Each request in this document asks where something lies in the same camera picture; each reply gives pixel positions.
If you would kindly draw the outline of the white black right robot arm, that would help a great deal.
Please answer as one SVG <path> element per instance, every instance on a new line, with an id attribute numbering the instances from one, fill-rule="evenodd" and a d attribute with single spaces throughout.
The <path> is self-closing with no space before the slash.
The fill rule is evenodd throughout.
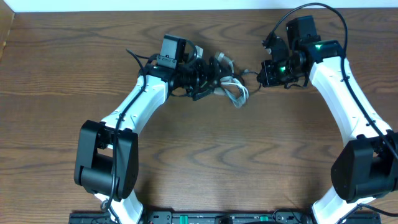
<path id="1" fill-rule="evenodd" d="M 397 133 L 377 114 L 357 84 L 346 46 L 322 40 L 312 16 L 286 25 L 287 38 L 270 32 L 262 42 L 271 55 L 262 63 L 263 87 L 290 88 L 303 78 L 331 111 L 343 150 L 331 167 L 332 185 L 311 207 L 312 223 L 343 223 L 370 202 L 397 190 Z"/>

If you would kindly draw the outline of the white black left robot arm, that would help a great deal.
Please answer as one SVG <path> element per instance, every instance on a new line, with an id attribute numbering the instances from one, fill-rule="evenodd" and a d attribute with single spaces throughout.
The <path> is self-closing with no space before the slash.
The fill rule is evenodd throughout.
<path id="1" fill-rule="evenodd" d="M 139 172 L 138 138 L 155 110 L 172 92 L 183 88 L 199 100 L 209 95 L 221 75 L 220 56 L 204 60 L 192 41 L 166 34 L 160 53 L 133 56 L 139 66 L 132 92 L 101 121 L 85 121 L 80 129 L 74 181 L 101 200 L 100 208 L 115 223 L 138 223 L 144 207 L 134 186 Z"/>

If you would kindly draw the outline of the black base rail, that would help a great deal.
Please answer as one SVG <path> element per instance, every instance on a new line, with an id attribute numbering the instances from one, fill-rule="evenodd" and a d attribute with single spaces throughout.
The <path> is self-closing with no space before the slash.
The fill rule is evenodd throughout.
<path id="1" fill-rule="evenodd" d="M 109 212 L 71 213 L 69 224 L 121 223 Z M 138 224 L 244 224 L 244 223 L 315 223 L 308 213 L 297 210 L 278 209 L 266 213 L 193 213 L 171 210 L 145 210 Z"/>

